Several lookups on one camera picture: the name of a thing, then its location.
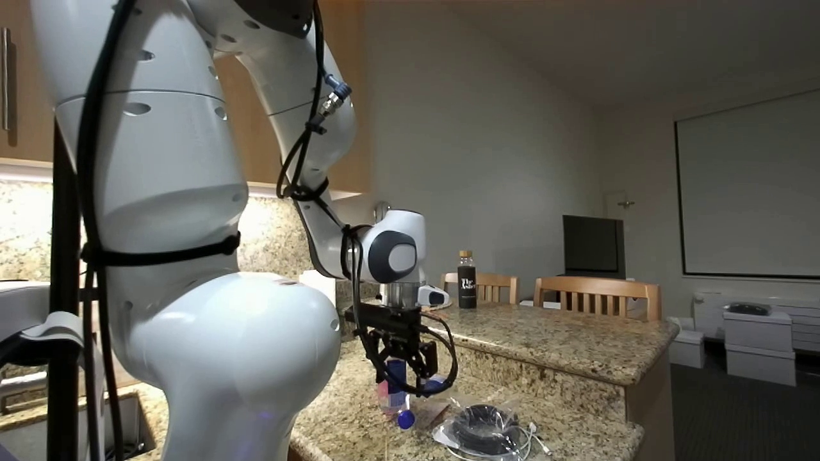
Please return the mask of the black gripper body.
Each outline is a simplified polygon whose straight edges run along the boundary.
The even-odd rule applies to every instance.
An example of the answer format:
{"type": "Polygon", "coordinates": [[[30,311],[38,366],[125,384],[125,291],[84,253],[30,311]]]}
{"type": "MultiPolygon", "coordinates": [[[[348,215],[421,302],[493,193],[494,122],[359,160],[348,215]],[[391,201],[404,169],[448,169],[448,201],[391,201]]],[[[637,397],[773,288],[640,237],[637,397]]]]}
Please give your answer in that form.
{"type": "Polygon", "coordinates": [[[421,333],[417,311],[361,306],[357,312],[357,335],[380,380],[391,380],[389,360],[402,360],[421,380],[437,371],[437,351],[423,343],[421,333]]]}

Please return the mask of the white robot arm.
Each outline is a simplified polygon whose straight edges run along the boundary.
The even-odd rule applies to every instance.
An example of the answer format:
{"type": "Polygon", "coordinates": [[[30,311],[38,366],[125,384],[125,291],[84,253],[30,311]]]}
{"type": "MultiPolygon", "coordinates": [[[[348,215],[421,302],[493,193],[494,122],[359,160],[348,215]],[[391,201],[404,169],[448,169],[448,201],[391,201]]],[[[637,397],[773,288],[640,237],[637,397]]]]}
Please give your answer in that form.
{"type": "Polygon", "coordinates": [[[56,127],[83,184],[84,256],[99,275],[118,362],[168,402],[165,461],[286,461],[298,412],[357,333],[382,380],[446,390],[455,371],[421,335],[432,302],[425,223],[368,228],[329,207],[353,138],[350,91],[317,0],[30,0],[56,127]],[[239,264],[245,175],[215,64],[239,60],[281,148],[280,189],[326,278],[398,288],[341,316],[312,288],[239,264]]]}

